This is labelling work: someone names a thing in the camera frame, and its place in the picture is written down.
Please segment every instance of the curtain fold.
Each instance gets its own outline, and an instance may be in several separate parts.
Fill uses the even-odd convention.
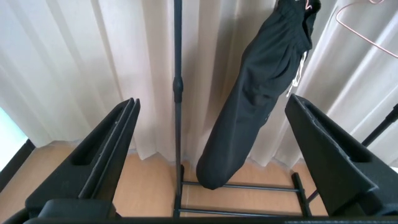
[[[362,141],[398,99],[397,60],[335,20],[324,0],[296,94]],[[195,165],[270,0],[183,1],[183,157]],[[172,0],[0,1],[0,107],[36,146],[83,139],[120,101],[140,98],[131,148],[175,160]],[[342,20],[398,52],[398,1],[348,8]],[[249,155],[293,166],[300,150],[282,95]],[[393,124],[369,149],[397,166]]]

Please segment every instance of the white drawstring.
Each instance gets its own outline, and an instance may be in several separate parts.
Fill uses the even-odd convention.
[[[299,86],[300,79],[301,79],[301,74],[302,74],[302,72],[303,72],[304,62],[305,62],[305,59],[306,59],[306,58],[307,58],[307,52],[304,52],[304,54],[301,56],[300,65],[298,65],[298,69],[297,69],[297,72],[296,72],[296,76],[294,77],[292,83],[290,84],[290,87],[289,87],[289,90],[288,90],[288,92],[287,92],[287,94],[286,94],[286,97],[289,97],[290,92],[292,91],[293,86],[294,86],[294,87],[298,87],[298,86]]]

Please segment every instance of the clothing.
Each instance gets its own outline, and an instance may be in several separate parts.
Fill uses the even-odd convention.
[[[279,0],[246,47],[231,93],[197,165],[202,186],[223,186],[244,164],[256,136],[292,82],[301,56],[312,48],[311,33],[320,1]]]

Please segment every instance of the wooden floor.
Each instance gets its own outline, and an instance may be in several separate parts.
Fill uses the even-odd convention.
[[[30,193],[73,150],[67,144],[53,144],[35,149],[0,193],[0,222],[24,207]],[[305,164],[297,164],[294,171],[300,174],[306,194],[315,186]],[[291,171],[271,162],[259,167],[247,162],[230,180],[233,183],[273,184],[292,187]],[[185,180],[196,180],[195,173],[185,164]],[[122,216],[169,217],[172,214],[175,193],[175,167],[161,156],[155,155],[141,161],[135,154],[124,163],[113,203]],[[250,212],[288,212],[300,214],[297,196],[292,192],[266,190],[227,189],[207,190],[200,186],[183,187],[182,206],[215,208],[218,210],[243,210]],[[310,204],[313,215],[326,215],[320,197]],[[204,216],[182,213],[182,217]]]

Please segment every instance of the clothes rack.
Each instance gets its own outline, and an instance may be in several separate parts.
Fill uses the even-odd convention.
[[[271,214],[271,213],[251,213],[251,212],[230,212],[222,210],[206,210],[199,208],[182,208],[182,191],[184,185],[200,185],[198,182],[184,181],[184,166],[181,165],[181,116],[182,116],[182,0],[174,0],[174,41],[175,41],[175,76],[173,80],[173,92],[175,103],[175,166],[177,176],[177,186],[174,199],[173,217],[179,218],[181,212],[190,213],[207,213],[218,215],[234,215],[243,217],[297,217],[298,215],[286,214]],[[365,139],[364,146],[371,144],[387,127],[396,121],[398,117],[398,105],[386,117],[386,119]],[[317,197],[318,191],[315,190],[308,198],[305,196],[305,189],[303,188],[300,176],[298,173],[292,174],[292,181],[294,188],[291,187],[275,187],[265,185],[240,185],[240,184],[225,184],[223,187],[236,189],[250,189],[250,190],[275,190],[284,192],[295,192],[300,203],[302,215],[304,217],[311,217],[310,202]]]

